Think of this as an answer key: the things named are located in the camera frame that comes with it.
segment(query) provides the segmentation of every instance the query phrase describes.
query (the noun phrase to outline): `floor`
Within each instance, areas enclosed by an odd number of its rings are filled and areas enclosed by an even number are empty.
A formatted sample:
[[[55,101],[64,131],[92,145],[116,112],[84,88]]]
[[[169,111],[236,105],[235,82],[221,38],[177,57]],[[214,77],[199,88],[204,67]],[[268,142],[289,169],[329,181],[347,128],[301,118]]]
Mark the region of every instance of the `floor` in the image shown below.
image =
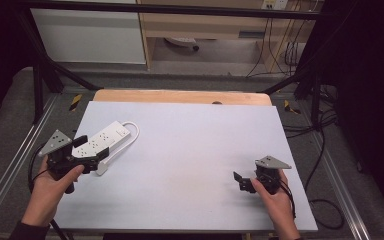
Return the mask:
[[[255,92],[279,82],[287,77],[293,68],[279,62],[284,73],[266,74],[263,64],[256,66],[259,58],[258,47],[252,41],[220,41],[198,40],[200,50],[173,46],[159,39],[156,43],[155,57],[150,70],[126,66],[95,66],[95,69],[85,68],[79,75],[88,81],[102,84],[109,88],[147,88],[147,89],[184,89],[184,90],[214,90],[214,91],[243,91]],[[25,186],[26,162],[29,153],[39,142],[46,140],[55,129],[75,134],[75,129],[86,109],[87,102],[92,99],[93,92],[79,88],[77,84],[64,79],[66,89],[63,94],[47,93],[47,99],[55,101],[55,107],[47,116],[47,121],[40,129],[31,125],[33,119],[33,94],[31,73],[26,70],[15,78],[13,86],[0,109],[0,179],[3,175],[13,179],[12,185],[0,188],[5,197],[0,197],[0,238],[5,238],[14,223],[20,218],[27,204],[29,194]],[[292,92],[294,84],[273,94],[271,99],[278,107],[279,115],[284,125],[307,126],[305,116],[308,101],[295,101]],[[76,111],[68,111],[73,97],[82,94],[82,100]],[[295,111],[285,111],[285,100]],[[329,105],[322,105],[322,110]],[[40,131],[30,143],[24,140],[29,131]],[[370,238],[356,237],[352,221],[347,219],[345,226],[339,230],[331,230],[319,226],[316,233],[305,233],[309,239],[384,239],[384,201],[369,175],[360,174],[353,160],[352,151],[344,139],[340,126],[331,125],[325,129],[326,144],[325,161],[318,167],[310,184],[308,197],[310,199],[323,198],[341,205],[343,196],[338,193],[331,176],[327,158],[334,160],[334,165],[340,172],[343,184],[348,189],[358,217],[364,223]],[[306,181],[315,160],[320,153],[320,135],[306,134],[289,139],[298,171],[303,182]],[[27,152],[19,152],[20,146],[28,146]],[[15,164],[17,159],[27,160],[23,164]],[[6,170],[10,166],[17,172],[10,176]],[[324,204],[314,204],[313,211],[316,218],[329,225],[338,223],[337,211]],[[101,239],[100,234],[75,234],[76,239]],[[266,234],[253,234],[252,239],[267,239]]]

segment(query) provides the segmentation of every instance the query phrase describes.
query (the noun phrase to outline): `power strip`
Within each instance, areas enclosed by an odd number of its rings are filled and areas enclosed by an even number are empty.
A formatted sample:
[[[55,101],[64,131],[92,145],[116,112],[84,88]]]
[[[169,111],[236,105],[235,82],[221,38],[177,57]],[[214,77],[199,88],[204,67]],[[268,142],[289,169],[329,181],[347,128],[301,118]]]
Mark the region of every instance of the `power strip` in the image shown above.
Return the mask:
[[[120,122],[115,121],[89,138],[87,143],[74,148],[71,154],[77,158],[91,157],[96,156],[97,153],[107,147],[110,148],[111,153],[126,141],[129,136],[130,131]]]

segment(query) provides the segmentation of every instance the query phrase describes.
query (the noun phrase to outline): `metal frame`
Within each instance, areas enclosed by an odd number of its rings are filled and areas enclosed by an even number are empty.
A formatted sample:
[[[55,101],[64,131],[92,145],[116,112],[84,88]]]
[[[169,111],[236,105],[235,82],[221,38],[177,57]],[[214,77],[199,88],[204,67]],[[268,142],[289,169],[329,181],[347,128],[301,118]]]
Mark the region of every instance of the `metal frame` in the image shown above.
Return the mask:
[[[43,108],[42,90],[40,81],[47,83],[51,92],[61,92],[64,87],[57,72],[67,76],[73,81],[89,90],[99,90],[102,87],[88,83],[79,76],[73,74],[66,68],[54,62],[46,53],[40,40],[40,36],[34,31],[26,18],[26,10],[55,9],[55,10],[77,10],[77,11],[100,11],[100,12],[132,12],[132,13],[163,13],[181,15],[209,15],[251,18],[278,18],[278,19],[304,19],[304,20],[331,20],[338,16],[333,13],[319,12],[294,12],[273,11],[264,9],[244,8],[221,8],[221,7],[199,7],[178,5],[152,5],[152,4],[123,4],[123,3],[97,3],[97,2],[74,2],[74,1],[41,1],[41,0],[19,0],[13,3],[13,12],[16,20],[30,40],[34,57],[37,64],[35,70],[35,103],[36,112],[34,123],[40,118]]]
[[[298,101],[300,108],[302,109],[303,116],[307,123],[311,123],[310,111],[307,107],[307,103]],[[322,137],[321,133],[312,132],[317,148],[321,150],[322,146]],[[339,204],[344,212],[344,216],[348,221],[351,232],[354,235],[355,239],[358,240],[368,240],[370,239],[369,232],[367,231],[366,225],[363,222],[363,219],[358,212],[357,207],[352,200],[351,194],[348,191],[345,182],[342,180],[341,175],[339,174],[338,169],[335,166],[335,162],[332,159],[329,150],[325,148],[323,154],[323,166],[326,170],[326,174],[329,177],[329,180],[332,184],[335,195],[338,198]]]
[[[59,95],[54,94],[48,99],[45,105],[43,117],[39,119],[36,125],[33,125],[30,128],[29,133],[27,134],[26,138],[24,139],[23,143],[21,144],[20,148],[18,149],[17,153],[15,154],[14,158],[6,169],[4,175],[2,176],[0,180],[0,205],[4,200],[6,194],[8,193],[9,189],[11,188],[11,185],[14,182],[15,178],[17,177],[21,166],[26,161],[30,150],[36,143],[36,139],[39,136],[39,133],[42,131],[43,127],[45,126],[49,116],[51,115],[54,105],[58,98]]]

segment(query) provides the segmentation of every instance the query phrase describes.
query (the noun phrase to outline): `human hand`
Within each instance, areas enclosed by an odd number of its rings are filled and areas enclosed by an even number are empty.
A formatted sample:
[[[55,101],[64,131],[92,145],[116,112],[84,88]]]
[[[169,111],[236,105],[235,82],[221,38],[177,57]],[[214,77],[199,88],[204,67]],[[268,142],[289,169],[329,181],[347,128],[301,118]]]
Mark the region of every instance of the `human hand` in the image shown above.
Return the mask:
[[[39,173],[48,168],[47,159],[47,156],[43,159]],[[83,165],[76,166],[58,181],[54,180],[48,171],[38,176],[21,222],[30,226],[48,226],[57,212],[58,203],[65,190],[77,180],[83,169]]]
[[[288,179],[281,169],[279,169],[280,179],[288,185]],[[254,189],[260,195],[269,212],[270,219],[280,239],[298,239],[300,234],[295,225],[291,202],[286,192],[279,188],[277,193],[271,195],[257,179],[251,178]]]

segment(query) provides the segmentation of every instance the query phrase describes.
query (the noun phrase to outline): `white tabletop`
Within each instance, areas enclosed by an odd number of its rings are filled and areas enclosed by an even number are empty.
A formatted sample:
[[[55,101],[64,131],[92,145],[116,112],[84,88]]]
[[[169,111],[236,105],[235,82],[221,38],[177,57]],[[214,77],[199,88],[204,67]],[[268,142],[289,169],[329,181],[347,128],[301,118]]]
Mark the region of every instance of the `white tabletop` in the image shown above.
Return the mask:
[[[257,194],[240,191],[233,171],[255,176],[271,155],[285,170],[300,231],[316,231],[275,107],[90,102],[77,136],[113,121],[135,122],[137,141],[103,176],[82,175],[55,220],[61,228],[102,232],[254,232],[272,230]],[[127,125],[135,134],[134,127]]]

